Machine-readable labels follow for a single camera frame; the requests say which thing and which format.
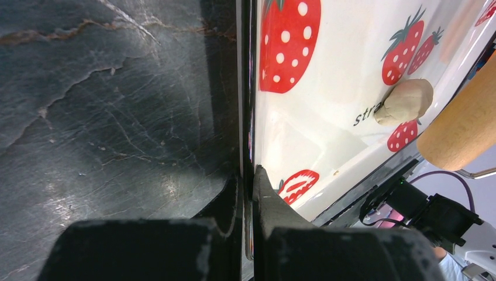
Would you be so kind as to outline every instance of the wooden rolling pin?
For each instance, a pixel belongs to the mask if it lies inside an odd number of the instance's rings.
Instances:
[[[496,56],[448,104],[417,140],[431,164],[460,170],[496,143]]]

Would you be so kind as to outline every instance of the beige dough ball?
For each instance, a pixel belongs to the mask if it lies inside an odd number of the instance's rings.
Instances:
[[[393,126],[422,117],[432,103],[434,89],[425,79],[399,83],[374,114],[380,125]]]

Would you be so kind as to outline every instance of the white polka dots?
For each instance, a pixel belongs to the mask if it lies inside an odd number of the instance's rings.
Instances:
[[[290,41],[290,38],[291,34],[289,31],[285,30],[281,32],[281,41],[283,41],[283,43],[288,43]]]
[[[277,61],[277,63],[281,64],[284,62],[284,54],[283,53],[279,53],[275,56],[275,60]]]
[[[303,30],[303,38],[308,40],[308,39],[310,39],[310,37],[312,37],[312,28],[310,26],[307,26]]]
[[[298,4],[298,13],[300,16],[305,16],[307,12],[308,12],[308,6],[306,5],[305,2],[301,2],[300,4]]]

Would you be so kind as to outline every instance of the white surface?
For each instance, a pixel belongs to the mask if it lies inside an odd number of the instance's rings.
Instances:
[[[487,222],[474,224],[462,238],[466,241],[463,247],[455,245],[454,253],[466,261],[484,268],[496,276],[496,229]]]
[[[381,76],[381,58],[391,45],[390,37],[421,5],[426,12],[418,47],[439,26],[448,34],[416,72],[402,77],[425,78],[434,87],[433,104],[418,129],[422,132],[451,99],[496,30],[493,18],[474,27],[480,13],[470,15],[468,32],[459,29],[455,19],[473,5],[484,4],[483,11],[489,2],[322,0],[316,47],[302,78],[284,94],[260,90],[256,94],[254,160],[266,168],[273,187],[298,171],[317,172],[319,180],[291,204],[312,220],[394,154],[387,140],[396,127],[380,126],[370,114],[363,119],[364,111],[376,107],[391,89]],[[259,35],[259,42],[264,38]],[[456,47],[443,48],[444,44]]]

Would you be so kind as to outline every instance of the metal rod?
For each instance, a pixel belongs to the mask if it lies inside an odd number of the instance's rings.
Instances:
[[[472,179],[472,180],[478,180],[478,179],[482,179],[482,178],[485,178],[485,177],[488,177],[488,176],[492,176],[494,174],[496,174],[496,167],[495,168],[490,168],[490,169],[487,169],[487,170],[483,170],[483,171],[480,171],[480,172],[477,172],[477,173],[470,173],[470,172],[467,172],[465,170],[458,170],[458,171],[455,171],[457,174],[461,175],[461,176],[464,176],[468,179]]]

